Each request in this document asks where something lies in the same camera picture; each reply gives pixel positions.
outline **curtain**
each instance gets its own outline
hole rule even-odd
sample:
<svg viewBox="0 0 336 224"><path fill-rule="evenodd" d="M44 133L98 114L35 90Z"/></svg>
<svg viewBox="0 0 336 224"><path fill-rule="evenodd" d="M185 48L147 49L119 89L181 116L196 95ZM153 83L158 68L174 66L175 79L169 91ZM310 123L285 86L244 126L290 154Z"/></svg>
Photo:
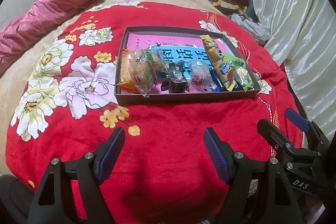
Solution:
<svg viewBox="0 0 336 224"><path fill-rule="evenodd" d="M336 14L328 0L253 0L269 29L265 49L284 63L304 107L331 140L336 128Z"/></svg>

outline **plastic wrapper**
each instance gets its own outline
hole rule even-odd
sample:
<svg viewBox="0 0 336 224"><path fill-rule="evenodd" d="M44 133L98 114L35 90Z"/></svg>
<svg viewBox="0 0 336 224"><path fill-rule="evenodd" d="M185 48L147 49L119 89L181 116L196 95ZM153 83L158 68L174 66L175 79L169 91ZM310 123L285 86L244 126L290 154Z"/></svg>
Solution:
<svg viewBox="0 0 336 224"><path fill-rule="evenodd" d="M242 67L231 67L231 68L233 71L233 77L241 85L241 87L245 92L253 88L253 81L246 69Z"/></svg>
<svg viewBox="0 0 336 224"><path fill-rule="evenodd" d="M210 83L212 92L226 91L226 88L214 70L210 70L210 75L212 77L212 81Z"/></svg>
<svg viewBox="0 0 336 224"><path fill-rule="evenodd" d="M168 65L165 63L163 58L163 51L161 48L159 49L151 49L151 50L141 50L142 58L144 60L149 61L153 69L159 72L168 72L167 67Z"/></svg>
<svg viewBox="0 0 336 224"><path fill-rule="evenodd" d="M119 83L117 86L127 90L129 92L138 92L137 88L134 86L131 76L128 71L130 61L134 58L134 51L128 49L122 49L121 53L121 64L120 64L120 76Z"/></svg>
<svg viewBox="0 0 336 224"><path fill-rule="evenodd" d="M245 68L246 63L244 59L227 53L221 53L217 43L211 39L209 35L201 35L200 37L202 38L208 58L226 90L242 90L233 77L231 64L236 64L237 67L243 66Z"/></svg>
<svg viewBox="0 0 336 224"><path fill-rule="evenodd" d="M137 90L144 97L148 97L148 93L156 81L155 72L149 61L143 59L137 61L130 62L129 74Z"/></svg>
<svg viewBox="0 0 336 224"><path fill-rule="evenodd" d="M167 78L162 82L161 91L169 90L169 93L184 93L188 88L188 81L182 73L184 62L169 62L168 66Z"/></svg>
<svg viewBox="0 0 336 224"><path fill-rule="evenodd" d="M208 90L211 87L209 65L201 60L192 59L186 63L191 70L189 85L196 89Z"/></svg>

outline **red blanket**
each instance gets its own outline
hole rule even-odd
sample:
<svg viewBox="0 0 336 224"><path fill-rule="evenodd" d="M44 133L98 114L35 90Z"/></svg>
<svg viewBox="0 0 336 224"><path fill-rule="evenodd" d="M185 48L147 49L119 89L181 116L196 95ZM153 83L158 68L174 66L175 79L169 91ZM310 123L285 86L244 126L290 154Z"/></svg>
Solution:
<svg viewBox="0 0 336 224"><path fill-rule="evenodd" d="M225 32L259 79L261 92L255 99L118 107L113 61L125 28L139 25ZM158 3L101 5L83 13L41 57L9 125L6 160L36 189L52 158L78 159L121 126L126 142L101 186L116 222L196 223L219 210L228 189L206 152L204 129L213 127L235 151L267 160L272 150L256 131L260 119L269 119L301 146L302 132L285 123L289 107L296 110L285 74L226 17ZM78 187L73 191L85 218Z"/></svg>

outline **wrapped candy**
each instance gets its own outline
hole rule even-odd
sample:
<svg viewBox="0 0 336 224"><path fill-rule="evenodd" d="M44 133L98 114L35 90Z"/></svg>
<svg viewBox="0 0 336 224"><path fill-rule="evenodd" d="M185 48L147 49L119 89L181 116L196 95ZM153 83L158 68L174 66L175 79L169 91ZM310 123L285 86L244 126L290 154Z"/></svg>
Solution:
<svg viewBox="0 0 336 224"><path fill-rule="evenodd" d="M146 60L149 61L153 69L155 71L159 72L165 72L167 73L167 67L165 60L163 58L163 51L161 48L158 49L151 49L151 50L141 50L142 57Z"/></svg>
<svg viewBox="0 0 336 224"><path fill-rule="evenodd" d="M207 90L211 87L212 78L207 63L192 59L186 65L191 70L190 85L201 90Z"/></svg>
<svg viewBox="0 0 336 224"><path fill-rule="evenodd" d="M253 88L253 81L246 69L242 67L232 67L232 71L235 80L241 85L245 92Z"/></svg>
<svg viewBox="0 0 336 224"><path fill-rule="evenodd" d="M148 93L156 81L152 64L141 59L138 62L130 62L128 70L134 86L144 97L148 97Z"/></svg>

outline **cracker package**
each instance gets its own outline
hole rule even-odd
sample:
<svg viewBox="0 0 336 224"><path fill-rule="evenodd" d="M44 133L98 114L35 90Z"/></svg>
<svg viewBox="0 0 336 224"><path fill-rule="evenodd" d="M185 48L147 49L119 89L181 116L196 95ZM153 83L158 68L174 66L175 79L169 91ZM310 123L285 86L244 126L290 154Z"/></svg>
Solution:
<svg viewBox="0 0 336 224"><path fill-rule="evenodd" d="M144 58L146 61L149 61L153 69L155 71L159 72L165 72L167 73L167 65L163 58L163 51L161 48L158 49L147 49L147 50L141 50L142 58Z"/></svg>
<svg viewBox="0 0 336 224"><path fill-rule="evenodd" d="M148 97L148 93L156 81L152 64L144 59L131 61L128 70L134 86L144 97Z"/></svg>

